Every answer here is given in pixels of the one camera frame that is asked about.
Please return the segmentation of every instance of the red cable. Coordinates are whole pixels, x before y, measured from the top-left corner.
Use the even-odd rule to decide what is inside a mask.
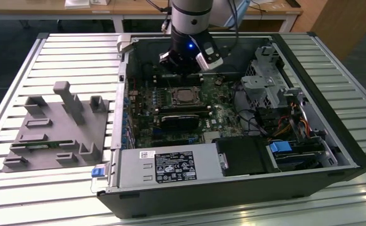
[[[135,80],[135,78],[132,78],[132,79],[133,79],[133,91],[135,91],[136,80]]]
[[[278,122],[278,129],[280,128],[280,122],[282,122],[282,119],[287,118],[288,116],[283,116],[280,119],[279,119],[279,122]]]

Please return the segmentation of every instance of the black plastic cover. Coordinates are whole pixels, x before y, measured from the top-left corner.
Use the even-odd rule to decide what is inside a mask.
[[[274,173],[271,156],[266,149],[266,139],[259,136],[226,137],[214,140],[218,152],[226,155],[228,168],[223,175],[255,175]]]

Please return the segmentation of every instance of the warning label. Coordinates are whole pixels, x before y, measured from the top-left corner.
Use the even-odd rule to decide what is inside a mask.
[[[155,154],[156,182],[196,180],[192,152]]]

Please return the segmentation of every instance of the metal bracket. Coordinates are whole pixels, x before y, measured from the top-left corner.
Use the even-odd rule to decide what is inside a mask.
[[[131,40],[131,34],[121,34],[117,37],[117,50],[119,54],[125,53],[132,49],[132,40]]]

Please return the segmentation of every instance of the gray carpet floor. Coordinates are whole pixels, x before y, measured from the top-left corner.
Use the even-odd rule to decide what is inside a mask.
[[[157,32],[160,24],[161,21],[127,21],[125,31]],[[29,25],[29,29],[24,29],[19,21],[0,21],[0,102],[39,33],[115,31],[111,21],[101,23],[92,20],[63,21],[63,30],[60,31],[56,21],[29,21]],[[366,36],[343,63],[366,88]]]

